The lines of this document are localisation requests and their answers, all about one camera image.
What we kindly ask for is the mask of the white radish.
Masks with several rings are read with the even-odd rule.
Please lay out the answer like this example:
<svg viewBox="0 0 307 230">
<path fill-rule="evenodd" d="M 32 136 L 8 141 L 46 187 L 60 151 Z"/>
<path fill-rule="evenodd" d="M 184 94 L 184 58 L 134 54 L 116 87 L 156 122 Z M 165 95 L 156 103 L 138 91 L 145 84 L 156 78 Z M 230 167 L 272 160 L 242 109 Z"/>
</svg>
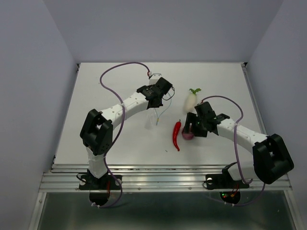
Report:
<svg viewBox="0 0 307 230">
<path fill-rule="evenodd" d="M 185 113 L 192 112 L 194 110 L 194 107 L 197 104 L 197 93 L 201 92 L 201 88 L 196 88 L 196 89 L 189 89 L 189 94 L 185 99 L 184 106 L 183 106 L 183 111 Z"/>
</svg>

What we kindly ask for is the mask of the clear zip top bag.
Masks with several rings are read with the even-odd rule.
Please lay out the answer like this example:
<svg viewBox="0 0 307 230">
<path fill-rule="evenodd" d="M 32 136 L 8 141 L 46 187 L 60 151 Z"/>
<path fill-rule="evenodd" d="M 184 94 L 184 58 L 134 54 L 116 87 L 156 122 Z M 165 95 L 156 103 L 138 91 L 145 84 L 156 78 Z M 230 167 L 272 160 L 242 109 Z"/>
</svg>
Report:
<svg viewBox="0 0 307 230">
<path fill-rule="evenodd" d="M 167 102 L 168 105 L 163 105 L 163 110 L 158 112 L 156 108 L 150 108 L 147 110 L 147 116 L 145 120 L 145 129 L 151 130 L 159 124 L 161 116 L 169 109 L 172 104 L 172 99 L 170 93 L 167 94 L 165 99 L 162 99 L 162 102 Z"/>
</svg>

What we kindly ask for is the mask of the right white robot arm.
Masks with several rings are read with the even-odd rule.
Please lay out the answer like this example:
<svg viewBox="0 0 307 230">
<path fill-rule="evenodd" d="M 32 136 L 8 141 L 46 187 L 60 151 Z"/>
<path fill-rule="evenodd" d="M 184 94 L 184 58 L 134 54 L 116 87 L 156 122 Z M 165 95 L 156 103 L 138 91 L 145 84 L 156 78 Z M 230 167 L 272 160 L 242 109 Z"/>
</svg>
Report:
<svg viewBox="0 0 307 230">
<path fill-rule="evenodd" d="M 214 133 L 234 143 L 234 147 L 243 147 L 252 155 L 252 161 L 240 163 L 237 159 L 227 165 L 221 173 L 210 176 L 212 183 L 221 182 L 231 187 L 237 182 L 259 179 L 272 184 L 294 168 L 293 160 L 284 140 L 277 134 L 265 135 L 250 130 L 235 122 L 225 114 L 217 115 L 209 102 L 195 106 L 195 113 L 187 113 L 184 134 L 195 137 L 207 137 Z"/>
</svg>

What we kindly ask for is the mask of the purple onion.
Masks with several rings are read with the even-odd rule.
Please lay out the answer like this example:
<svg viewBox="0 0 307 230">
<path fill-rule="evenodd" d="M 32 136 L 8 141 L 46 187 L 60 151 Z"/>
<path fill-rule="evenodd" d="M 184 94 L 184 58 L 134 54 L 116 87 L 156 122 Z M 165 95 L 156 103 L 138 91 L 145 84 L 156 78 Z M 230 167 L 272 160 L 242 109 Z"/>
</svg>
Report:
<svg viewBox="0 0 307 230">
<path fill-rule="evenodd" d="M 183 128 L 182 131 L 181 131 L 181 135 L 184 138 L 184 140 L 192 140 L 195 137 L 195 135 L 191 131 L 191 127 L 189 128 L 189 130 L 187 132 Z"/>
</svg>

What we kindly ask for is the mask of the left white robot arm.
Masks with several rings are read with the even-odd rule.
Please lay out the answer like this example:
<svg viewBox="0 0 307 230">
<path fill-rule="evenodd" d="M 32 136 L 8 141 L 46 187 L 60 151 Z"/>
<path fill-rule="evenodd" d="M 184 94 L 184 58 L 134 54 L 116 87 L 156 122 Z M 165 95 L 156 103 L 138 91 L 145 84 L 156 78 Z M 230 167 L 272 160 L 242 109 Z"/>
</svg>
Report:
<svg viewBox="0 0 307 230">
<path fill-rule="evenodd" d="M 123 128 L 125 120 L 150 108 L 162 106 L 162 98 L 174 89 L 173 85 L 163 77 L 155 84 L 144 85 L 126 100 L 108 109 L 88 112 L 82 126 L 80 137 L 88 152 L 88 171 L 92 175 L 90 183 L 97 189 L 106 185 L 108 172 L 105 164 L 106 153 L 113 145 L 113 130 Z"/>
</svg>

